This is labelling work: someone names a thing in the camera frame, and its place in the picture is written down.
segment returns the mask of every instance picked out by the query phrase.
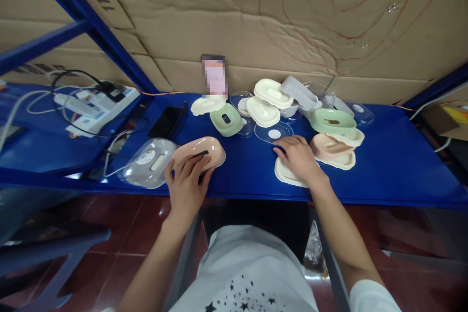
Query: left hand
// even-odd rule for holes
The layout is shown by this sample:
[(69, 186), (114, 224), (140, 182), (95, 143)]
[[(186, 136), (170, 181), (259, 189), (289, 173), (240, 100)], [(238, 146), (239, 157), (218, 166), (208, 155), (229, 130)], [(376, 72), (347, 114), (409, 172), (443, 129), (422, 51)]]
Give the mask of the left hand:
[(178, 234), (181, 235), (187, 233), (200, 210), (208, 190), (211, 175), (215, 170), (214, 167), (207, 170), (201, 184), (198, 184), (202, 169), (210, 161), (211, 157), (192, 157), (192, 155), (185, 157), (175, 167), (174, 160), (171, 160), (164, 172), (172, 207), (167, 221), (171, 222), (172, 229), (177, 230)]

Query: round white sticker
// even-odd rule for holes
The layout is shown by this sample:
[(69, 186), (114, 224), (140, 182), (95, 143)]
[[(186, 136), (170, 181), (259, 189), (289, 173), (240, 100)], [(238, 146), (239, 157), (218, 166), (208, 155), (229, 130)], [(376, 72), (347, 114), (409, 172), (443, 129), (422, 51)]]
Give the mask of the round white sticker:
[(268, 132), (268, 136), (271, 138), (271, 139), (278, 139), (279, 137), (281, 137), (281, 132), (277, 129), (271, 129), (269, 132)]
[(154, 151), (154, 150), (145, 151), (144, 153), (142, 153), (142, 154), (140, 155), (139, 158), (136, 159), (136, 163), (137, 163), (137, 164), (145, 164), (145, 163), (148, 163), (148, 162), (151, 161), (153, 158), (155, 158), (155, 155), (156, 155), (156, 151)]
[(355, 111), (359, 112), (359, 113), (363, 113), (363, 112), (364, 112), (364, 109), (363, 109), (361, 106), (359, 106), (359, 105), (354, 104), (354, 105), (352, 106), (352, 108), (353, 108)]

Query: right hand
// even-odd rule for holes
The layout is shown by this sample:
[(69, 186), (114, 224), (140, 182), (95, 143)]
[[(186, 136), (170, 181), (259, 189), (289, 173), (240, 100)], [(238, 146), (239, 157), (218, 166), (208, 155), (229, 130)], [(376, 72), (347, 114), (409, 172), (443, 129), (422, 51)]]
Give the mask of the right hand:
[(302, 136), (287, 136), (273, 144), (281, 146), (286, 151), (284, 154), (280, 149), (273, 148), (283, 164), (306, 184), (328, 179), (315, 161), (311, 147)]

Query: tiled floor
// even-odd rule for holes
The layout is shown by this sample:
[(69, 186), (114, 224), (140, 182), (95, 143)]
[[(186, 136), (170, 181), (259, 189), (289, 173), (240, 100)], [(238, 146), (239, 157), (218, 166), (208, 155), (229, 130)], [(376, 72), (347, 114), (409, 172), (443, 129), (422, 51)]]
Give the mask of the tiled floor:
[[(409, 253), (446, 254), (440, 240), (431, 234), (417, 210), (373, 206), (346, 208), (388, 290), (403, 312), (463, 311), (461, 304), (466, 299), (468, 285), (462, 276), (389, 258), (380, 250), (379, 242), (382, 241)], [(168, 198), (139, 195), (85, 195), (57, 211), (112, 229), (110, 240), (91, 248), (63, 288), (64, 294), (73, 293), (71, 300), (55, 310), (98, 312), (114, 305), (122, 296), (156, 240), (170, 211), (170, 202)], [(206, 250), (206, 237), (201, 232), (193, 279), (197, 263)], [(55, 260), (31, 288), (2, 300), (2, 303), (20, 307), (34, 300), (62, 262), (63, 259)], [(309, 283), (319, 310), (336, 311), (330, 280), (314, 279)]]

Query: black phone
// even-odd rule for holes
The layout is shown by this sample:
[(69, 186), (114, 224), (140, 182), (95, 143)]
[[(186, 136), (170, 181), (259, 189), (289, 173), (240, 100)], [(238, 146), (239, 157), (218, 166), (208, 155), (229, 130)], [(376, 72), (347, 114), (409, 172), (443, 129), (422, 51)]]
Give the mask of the black phone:
[(181, 107), (168, 106), (161, 117), (156, 121), (148, 133), (148, 138), (170, 139), (179, 121), (182, 119), (185, 109)]
[(203, 96), (221, 95), (228, 98), (227, 61), (224, 56), (201, 56), (201, 66), (205, 76), (206, 91)]

